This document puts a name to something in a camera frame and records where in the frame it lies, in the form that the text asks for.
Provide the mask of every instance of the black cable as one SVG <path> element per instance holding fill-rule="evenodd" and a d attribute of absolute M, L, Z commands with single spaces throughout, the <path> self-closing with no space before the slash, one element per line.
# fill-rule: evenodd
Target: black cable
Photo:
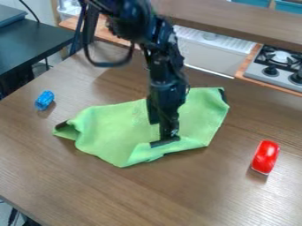
<path fill-rule="evenodd" d="M 32 11 L 32 9 L 29 8 L 29 6 L 25 2 L 23 2 L 23 0 L 19 0 L 19 1 L 33 14 L 37 22 L 40 23 L 40 20 L 38 19 L 37 15 L 35 15 L 35 13 Z"/>
<path fill-rule="evenodd" d="M 45 58 L 45 68 L 46 68 L 46 71 L 49 71 L 49 60 L 48 60 L 48 58 Z"/>
<path fill-rule="evenodd" d="M 19 216 L 20 216 L 20 212 L 17 213 L 17 217 L 16 217 L 16 220 L 15 220 L 15 223 L 13 224 L 13 226 L 16 226 L 16 225 L 17 225 Z"/>
<path fill-rule="evenodd" d="M 17 209 L 13 208 L 13 209 L 11 210 L 10 218 L 9 218 L 9 221 L 8 221 L 8 224 L 7 224 L 8 226 L 11 226 L 11 225 L 13 224 L 13 222 L 14 222 L 15 219 L 16 219 L 17 213 L 18 213 L 18 210 L 17 210 Z"/>
<path fill-rule="evenodd" d="M 119 61 L 116 61 L 116 62 L 95 62 L 91 56 L 90 56 L 90 53 L 89 53 L 89 47 L 88 47 L 88 44 L 90 43 L 90 38 L 89 37 L 89 23 L 91 22 L 91 16 L 89 14 L 86 15 L 86 17 L 84 18 L 84 27 L 83 27 L 83 39 L 82 39 L 82 42 L 83 42 L 83 49 L 84 49 L 84 53 L 85 53 L 85 56 L 87 58 L 87 60 L 93 65 L 93 66 L 96 66 L 96 67 L 119 67 L 119 66 L 123 66 L 125 64 L 128 64 L 131 59 L 132 59 L 132 55 L 133 55 L 133 51 L 134 51 L 134 47 L 135 47 L 135 43 L 131 43 L 131 46 L 129 48 L 129 51 L 127 53 L 127 55 L 119 60 Z"/>

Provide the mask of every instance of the wall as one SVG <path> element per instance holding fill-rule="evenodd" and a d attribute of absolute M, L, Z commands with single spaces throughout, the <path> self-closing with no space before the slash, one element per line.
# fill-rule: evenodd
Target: wall
<path fill-rule="evenodd" d="M 51 0 L 23 0 L 38 16 L 44 24 L 55 26 L 55 20 L 51 8 Z M 28 12 L 28 19 L 34 19 L 30 12 L 19 2 L 19 0 L 0 0 L 0 4 L 4 4 L 13 8 L 18 8 Z"/>

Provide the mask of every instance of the blue toy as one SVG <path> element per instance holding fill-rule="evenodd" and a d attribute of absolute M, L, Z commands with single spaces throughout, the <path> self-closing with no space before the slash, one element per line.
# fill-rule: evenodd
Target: blue toy
<path fill-rule="evenodd" d="M 47 107 L 54 101 L 55 95 L 49 91 L 44 91 L 37 100 L 35 100 L 34 106 L 38 110 L 46 110 Z"/>

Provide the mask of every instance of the red toy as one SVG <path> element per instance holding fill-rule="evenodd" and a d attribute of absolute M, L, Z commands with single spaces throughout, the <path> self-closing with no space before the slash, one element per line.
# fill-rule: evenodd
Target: red toy
<path fill-rule="evenodd" d="M 278 155 L 278 144 L 273 141 L 263 140 L 253 157 L 252 169 L 267 175 L 274 168 Z"/>

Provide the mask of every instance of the green towel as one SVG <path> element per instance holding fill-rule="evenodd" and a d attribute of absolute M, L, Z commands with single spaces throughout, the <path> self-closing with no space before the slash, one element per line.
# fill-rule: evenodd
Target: green towel
<path fill-rule="evenodd" d="M 146 99 L 95 106 L 56 127 L 53 134 L 75 140 L 82 152 L 118 167 L 150 162 L 164 154 L 206 147 L 221 126 L 229 106 L 221 88 L 193 88 L 179 109 L 180 141 L 151 148 L 159 139 L 159 125 L 150 125 Z"/>

